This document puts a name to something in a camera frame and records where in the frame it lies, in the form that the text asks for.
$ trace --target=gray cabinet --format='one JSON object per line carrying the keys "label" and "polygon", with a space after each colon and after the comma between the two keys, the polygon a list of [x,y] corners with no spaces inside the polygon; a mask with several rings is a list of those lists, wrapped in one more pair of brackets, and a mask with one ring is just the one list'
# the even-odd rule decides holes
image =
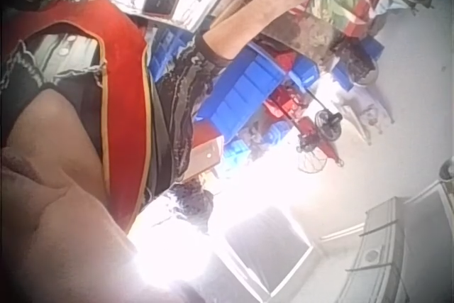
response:
{"label": "gray cabinet", "polygon": [[402,201],[393,198],[369,210],[361,239],[337,303],[394,303],[404,257]]}

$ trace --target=sleeve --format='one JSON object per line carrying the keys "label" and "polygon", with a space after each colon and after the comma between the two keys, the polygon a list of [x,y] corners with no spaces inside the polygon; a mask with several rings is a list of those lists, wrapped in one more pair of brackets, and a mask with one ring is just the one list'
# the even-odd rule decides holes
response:
{"label": "sleeve", "polygon": [[231,63],[218,56],[201,36],[182,48],[156,84],[172,144],[176,176],[189,164],[192,121],[219,75]]}

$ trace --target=person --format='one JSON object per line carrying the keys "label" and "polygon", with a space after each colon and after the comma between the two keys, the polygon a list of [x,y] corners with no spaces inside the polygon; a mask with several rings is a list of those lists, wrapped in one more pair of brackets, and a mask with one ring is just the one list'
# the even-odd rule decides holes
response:
{"label": "person", "polygon": [[4,23],[1,257],[20,291],[33,302],[184,302],[140,279],[126,234],[184,174],[193,115],[223,68],[300,3],[252,0],[157,84],[143,36],[108,0],[58,1]]}

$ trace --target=skin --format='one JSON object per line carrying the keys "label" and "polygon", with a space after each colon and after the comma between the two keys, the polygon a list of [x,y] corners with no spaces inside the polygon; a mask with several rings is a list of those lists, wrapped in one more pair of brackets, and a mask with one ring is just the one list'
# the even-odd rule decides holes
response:
{"label": "skin", "polygon": [[[253,0],[205,33],[204,40],[232,60],[300,3]],[[134,247],[104,207],[101,161],[64,97],[53,90],[37,96],[19,116],[7,146],[2,151],[1,250],[34,302],[181,302],[140,280]],[[30,168],[20,180],[11,176],[14,161],[7,155],[12,151]],[[28,178],[42,190],[29,191]]]}

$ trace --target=blue plastic bin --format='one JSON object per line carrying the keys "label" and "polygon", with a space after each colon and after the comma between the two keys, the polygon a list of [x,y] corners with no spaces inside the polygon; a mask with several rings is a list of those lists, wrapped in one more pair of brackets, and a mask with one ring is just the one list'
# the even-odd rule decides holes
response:
{"label": "blue plastic bin", "polygon": [[215,167],[219,177],[227,177],[235,169],[245,165],[251,151],[241,139],[234,139],[224,147],[224,153],[219,165]]}
{"label": "blue plastic bin", "polygon": [[[377,42],[373,37],[366,37],[361,40],[361,45],[365,52],[375,61],[377,61],[384,50],[384,46]],[[350,81],[350,76],[347,71],[347,67],[339,62],[333,69],[334,79],[339,85],[349,92],[353,88],[353,83]]]}
{"label": "blue plastic bin", "polygon": [[223,72],[198,119],[210,120],[228,143],[283,79],[284,71],[271,57],[249,44]]}
{"label": "blue plastic bin", "polygon": [[320,78],[320,72],[317,65],[309,58],[299,55],[295,60],[292,70],[289,72],[289,77],[305,92],[305,89],[310,88]]}
{"label": "blue plastic bin", "polygon": [[287,121],[279,121],[270,126],[263,141],[270,145],[277,145],[291,131],[292,125]]}
{"label": "blue plastic bin", "polygon": [[187,45],[193,36],[189,31],[180,28],[165,29],[148,65],[155,82],[164,75],[168,62],[177,55],[179,48]]}

